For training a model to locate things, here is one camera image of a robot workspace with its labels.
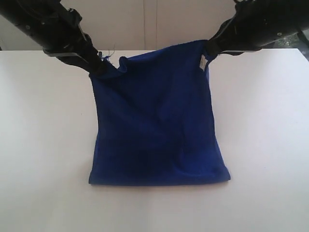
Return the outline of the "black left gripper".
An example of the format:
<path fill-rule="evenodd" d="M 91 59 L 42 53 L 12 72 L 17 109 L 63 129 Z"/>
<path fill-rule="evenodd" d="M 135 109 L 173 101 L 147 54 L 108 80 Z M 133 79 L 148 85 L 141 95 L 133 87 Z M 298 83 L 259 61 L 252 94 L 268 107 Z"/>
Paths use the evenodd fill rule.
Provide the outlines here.
<path fill-rule="evenodd" d="M 2 0 L 0 14 L 39 44 L 46 55 L 90 74 L 106 73 L 107 62 L 80 27 L 82 16 L 59 0 Z"/>

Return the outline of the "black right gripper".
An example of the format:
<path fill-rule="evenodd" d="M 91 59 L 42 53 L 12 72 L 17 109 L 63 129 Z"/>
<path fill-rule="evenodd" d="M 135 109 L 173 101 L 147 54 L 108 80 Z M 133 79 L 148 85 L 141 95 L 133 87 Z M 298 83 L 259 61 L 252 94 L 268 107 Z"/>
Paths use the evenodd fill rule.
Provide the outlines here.
<path fill-rule="evenodd" d="M 205 42 L 209 56 L 258 51 L 291 35 L 309 43 L 304 33 L 309 28 L 308 0 L 237 0 L 235 10 L 217 35 Z"/>

